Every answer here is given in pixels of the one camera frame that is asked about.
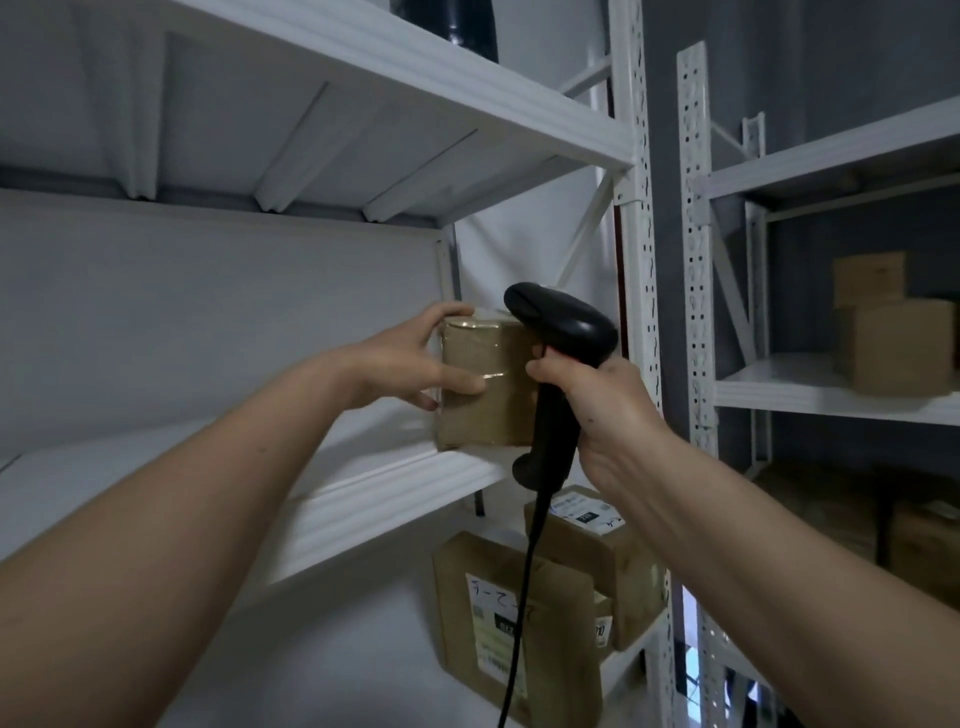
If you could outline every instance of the black barcode scanner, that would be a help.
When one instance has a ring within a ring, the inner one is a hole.
[[[503,303],[516,318],[531,329],[545,347],[566,354],[591,367],[599,367],[616,349],[619,337],[613,322],[600,311],[563,291],[537,283],[515,283],[503,294]],[[500,712],[502,728],[514,694],[516,664],[526,611],[527,592],[534,549],[550,510],[550,499],[570,475],[573,455],[580,439],[580,423],[573,415],[566,395],[553,384],[541,384],[534,418],[534,441],[530,451],[514,461],[514,479],[537,493],[537,505],[530,523],[529,543],[523,567],[523,581],[517,604],[514,655],[510,678]]]

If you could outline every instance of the black cable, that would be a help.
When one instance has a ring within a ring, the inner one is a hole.
[[[510,701],[514,697],[514,682],[516,669],[520,662],[520,638],[523,636],[523,618],[527,611],[527,593],[530,591],[530,571],[534,565],[534,549],[543,532],[546,516],[550,512],[552,493],[543,491],[537,493],[537,504],[534,507],[534,517],[530,520],[530,536],[527,543],[527,556],[523,562],[523,580],[520,583],[520,599],[516,605],[516,629],[514,630],[514,656],[510,660],[510,677],[507,679],[507,691],[503,695],[503,708],[500,710],[500,720],[497,728],[504,728],[507,724],[507,714],[510,712]]]

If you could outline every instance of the right arm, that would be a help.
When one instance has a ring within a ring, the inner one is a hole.
[[[567,393],[593,485],[807,725],[960,725],[960,615],[680,439],[624,359],[528,371]]]

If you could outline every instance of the hand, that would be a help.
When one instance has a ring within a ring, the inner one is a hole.
[[[468,303],[434,303],[419,316],[351,346],[330,352],[345,368],[347,409],[359,409],[381,397],[397,397],[432,411],[437,403],[423,392],[441,387],[463,395],[478,395],[486,382],[464,369],[449,367],[425,350],[430,334],[447,316],[469,316]]]
[[[670,429],[647,394],[640,370],[613,356],[599,369],[552,349],[527,364],[538,382],[556,384],[566,393],[580,422],[580,464],[597,490],[616,495],[624,484],[640,479],[643,443]]]

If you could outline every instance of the forearm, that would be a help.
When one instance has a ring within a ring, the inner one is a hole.
[[[342,412],[342,387],[328,358],[290,370],[0,565],[0,714],[156,719]]]
[[[627,518],[808,724],[960,724],[955,613],[672,434],[632,460]]]

